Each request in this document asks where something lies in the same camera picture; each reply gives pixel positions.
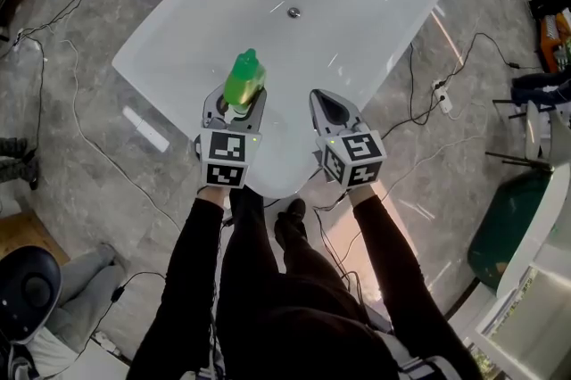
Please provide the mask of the dark green round tub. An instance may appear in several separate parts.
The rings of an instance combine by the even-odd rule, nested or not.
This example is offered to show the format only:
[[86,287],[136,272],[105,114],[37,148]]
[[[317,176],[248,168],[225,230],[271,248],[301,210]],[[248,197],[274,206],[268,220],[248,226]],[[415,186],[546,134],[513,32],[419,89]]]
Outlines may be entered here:
[[468,247],[469,267],[476,278],[489,288],[498,289],[549,182],[547,173],[531,170],[497,188]]

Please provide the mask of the person's body in black clothes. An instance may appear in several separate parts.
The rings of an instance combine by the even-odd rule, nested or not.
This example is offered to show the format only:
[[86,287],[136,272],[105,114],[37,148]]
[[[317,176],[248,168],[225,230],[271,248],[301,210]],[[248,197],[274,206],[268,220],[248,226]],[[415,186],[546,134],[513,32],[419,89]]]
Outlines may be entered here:
[[274,226],[271,250],[263,200],[230,193],[235,229],[224,254],[217,333],[231,380],[398,380],[396,363],[363,308],[308,243],[304,204]]

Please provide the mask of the dark bag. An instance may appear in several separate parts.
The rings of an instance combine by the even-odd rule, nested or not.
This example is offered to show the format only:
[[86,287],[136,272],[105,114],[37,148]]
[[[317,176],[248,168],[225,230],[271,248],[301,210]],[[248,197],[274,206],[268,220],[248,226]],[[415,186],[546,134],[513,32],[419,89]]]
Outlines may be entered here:
[[558,105],[571,102],[571,70],[557,73],[527,74],[511,81],[511,100],[515,103]]

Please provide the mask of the person's left forearm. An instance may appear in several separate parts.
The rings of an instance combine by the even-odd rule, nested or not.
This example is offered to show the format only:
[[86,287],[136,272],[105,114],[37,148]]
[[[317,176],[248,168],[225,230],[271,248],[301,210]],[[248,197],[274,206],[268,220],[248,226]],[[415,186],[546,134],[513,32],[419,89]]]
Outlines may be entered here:
[[212,186],[194,199],[170,257],[161,303],[140,344],[157,353],[171,345],[201,350],[210,340],[211,307],[226,191]]

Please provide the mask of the green plastic bottle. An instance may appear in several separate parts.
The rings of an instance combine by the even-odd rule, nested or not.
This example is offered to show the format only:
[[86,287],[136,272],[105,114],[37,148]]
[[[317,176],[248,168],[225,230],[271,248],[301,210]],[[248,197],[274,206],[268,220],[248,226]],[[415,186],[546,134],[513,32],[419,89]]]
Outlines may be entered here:
[[237,113],[245,114],[253,98],[263,89],[266,69],[257,58],[253,48],[247,49],[236,57],[234,66],[228,74],[223,98]]

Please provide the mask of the white chair with black legs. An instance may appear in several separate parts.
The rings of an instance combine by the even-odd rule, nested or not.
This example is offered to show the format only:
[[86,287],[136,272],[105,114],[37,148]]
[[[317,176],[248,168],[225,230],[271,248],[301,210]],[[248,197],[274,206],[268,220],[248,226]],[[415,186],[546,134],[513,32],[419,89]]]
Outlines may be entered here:
[[518,107],[514,100],[494,99],[492,105],[497,108],[502,105],[511,105],[515,111],[508,115],[505,120],[510,126],[515,120],[522,120],[524,125],[524,155],[514,156],[505,153],[495,153],[486,151],[487,156],[501,159],[501,162],[507,165],[526,167],[530,169],[538,169],[548,171],[552,166],[543,158],[542,151],[542,115],[551,114],[556,110],[555,105],[546,105],[541,107],[533,101]]

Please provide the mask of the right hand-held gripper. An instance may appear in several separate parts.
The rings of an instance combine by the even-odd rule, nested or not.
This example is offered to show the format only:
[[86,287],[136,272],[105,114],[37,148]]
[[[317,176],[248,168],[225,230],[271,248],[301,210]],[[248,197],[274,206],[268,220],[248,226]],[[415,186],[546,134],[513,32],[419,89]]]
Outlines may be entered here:
[[386,150],[378,131],[360,119],[357,106],[331,91],[312,90],[310,111],[318,147],[313,154],[327,181],[344,190],[378,181]]

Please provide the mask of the white power strip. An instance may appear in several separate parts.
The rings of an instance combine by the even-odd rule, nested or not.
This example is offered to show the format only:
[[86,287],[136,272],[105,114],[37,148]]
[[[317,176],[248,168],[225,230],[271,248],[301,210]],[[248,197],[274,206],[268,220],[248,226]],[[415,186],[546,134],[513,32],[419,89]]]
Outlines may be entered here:
[[443,80],[437,79],[433,82],[434,96],[436,103],[440,107],[443,114],[448,114],[452,110],[451,99],[448,96],[446,83]]

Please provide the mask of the white pod with dark inside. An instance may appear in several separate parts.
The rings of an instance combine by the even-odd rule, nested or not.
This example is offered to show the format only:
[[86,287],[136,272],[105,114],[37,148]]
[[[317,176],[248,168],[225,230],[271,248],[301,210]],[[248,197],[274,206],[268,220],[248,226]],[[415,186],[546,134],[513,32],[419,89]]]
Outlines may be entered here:
[[47,250],[28,245],[0,260],[0,333],[26,344],[45,324],[62,290],[62,273]]

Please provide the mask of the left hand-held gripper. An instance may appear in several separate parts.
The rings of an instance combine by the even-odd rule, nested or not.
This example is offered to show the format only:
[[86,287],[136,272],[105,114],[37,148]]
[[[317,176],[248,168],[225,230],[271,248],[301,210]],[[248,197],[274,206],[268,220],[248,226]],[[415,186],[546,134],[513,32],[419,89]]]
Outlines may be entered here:
[[263,87],[244,104],[233,105],[234,118],[226,123],[229,104],[225,84],[204,100],[203,120],[194,151],[201,163],[203,186],[242,188],[261,144],[260,126],[267,100]]

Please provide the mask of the brown wooden box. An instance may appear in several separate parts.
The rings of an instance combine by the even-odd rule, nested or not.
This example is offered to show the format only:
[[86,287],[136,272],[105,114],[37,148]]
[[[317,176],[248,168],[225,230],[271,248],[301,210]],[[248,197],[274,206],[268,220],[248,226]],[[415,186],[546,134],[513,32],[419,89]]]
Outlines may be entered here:
[[0,260],[23,246],[37,246],[49,251],[60,266],[70,260],[33,211],[0,219]]

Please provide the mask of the person's right forearm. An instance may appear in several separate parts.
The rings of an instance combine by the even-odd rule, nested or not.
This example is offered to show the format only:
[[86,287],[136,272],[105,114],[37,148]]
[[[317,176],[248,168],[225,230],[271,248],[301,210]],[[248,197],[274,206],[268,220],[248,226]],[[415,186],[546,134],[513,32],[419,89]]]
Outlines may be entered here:
[[410,354],[425,357],[443,321],[416,257],[371,186],[351,191],[350,201],[393,331]]

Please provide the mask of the white curved furniture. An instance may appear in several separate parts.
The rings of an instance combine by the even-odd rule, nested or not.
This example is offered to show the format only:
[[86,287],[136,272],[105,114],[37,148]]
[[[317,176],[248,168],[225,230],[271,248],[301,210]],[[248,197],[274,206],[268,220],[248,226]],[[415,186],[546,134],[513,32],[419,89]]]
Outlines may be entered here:
[[550,182],[497,290],[477,278],[447,317],[481,369],[571,380],[571,165]]

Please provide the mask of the orange crate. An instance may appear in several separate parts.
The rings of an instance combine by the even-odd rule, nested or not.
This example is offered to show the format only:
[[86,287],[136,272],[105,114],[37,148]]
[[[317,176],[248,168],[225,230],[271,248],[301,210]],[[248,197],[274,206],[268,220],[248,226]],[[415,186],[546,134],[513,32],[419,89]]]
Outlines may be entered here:
[[571,66],[571,26],[567,10],[541,20],[540,48],[546,71],[559,72]]

